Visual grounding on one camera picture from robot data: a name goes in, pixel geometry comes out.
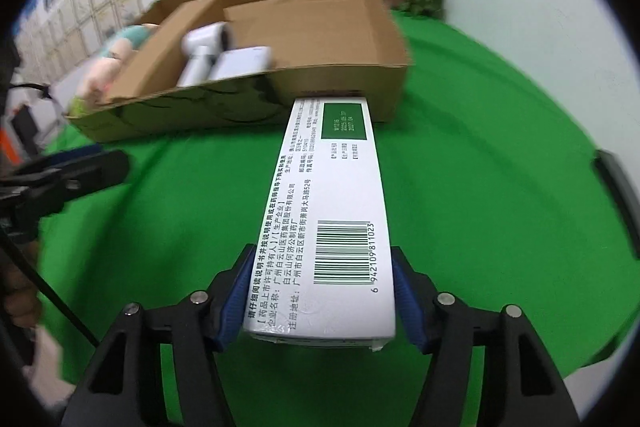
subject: fingers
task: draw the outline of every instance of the fingers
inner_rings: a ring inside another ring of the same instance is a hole
[[[36,299],[35,306],[27,314],[12,317],[14,324],[19,328],[35,328],[42,317],[42,303]]]
[[[7,292],[11,293],[18,290],[24,290],[31,285],[31,281],[27,276],[18,270],[17,266],[7,266],[4,270],[4,287]]]
[[[25,258],[33,266],[38,258],[38,243],[33,241],[22,248]],[[42,303],[38,300],[36,286],[17,266],[2,268],[2,283],[7,295],[2,303],[14,324],[21,328],[33,328],[42,316]]]
[[[38,291],[35,287],[11,293],[4,298],[4,309],[12,317],[30,314],[37,304]]]

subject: table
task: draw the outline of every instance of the table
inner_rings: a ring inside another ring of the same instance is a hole
[[[375,126],[391,243],[441,291],[475,307],[523,307],[563,375],[586,363],[640,301],[640,263],[591,168],[594,145],[544,92],[467,36],[395,15],[415,65],[393,123]],[[124,304],[176,303],[257,238],[283,128],[112,144],[126,185],[42,223],[42,273],[100,337]],[[69,127],[67,146],[87,143]],[[93,349],[46,303],[77,381]],[[482,373],[475,350],[465,420]],[[241,335],[217,356],[239,427],[405,426],[429,357],[396,339],[308,349]],[[170,349],[167,407],[179,418]]]

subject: white power bank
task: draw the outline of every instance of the white power bank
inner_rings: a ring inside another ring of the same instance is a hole
[[[266,73],[270,66],[271,48],[268,46],[229,50],[218,57],[209,75],[209,82]]]

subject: cardboard box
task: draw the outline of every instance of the cardboard box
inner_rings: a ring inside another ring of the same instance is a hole
[[[228,21],[237,47],[269,46],[268,74],[175,87],[188,31]],[[398,105],[408,55],[382,0],[159,0],[160,27],[116,79],[101,110],[69,120],[108,142],[173,130],[285,123],[296,98],[364,96],[373,121]]]

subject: stuffed animal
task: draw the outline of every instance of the stuffed animal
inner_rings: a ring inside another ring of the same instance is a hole
[[[122,68],[156,28],[155,24],[128,26],[105,42],[69,104],[70,116],[84,116],[99,106]]]

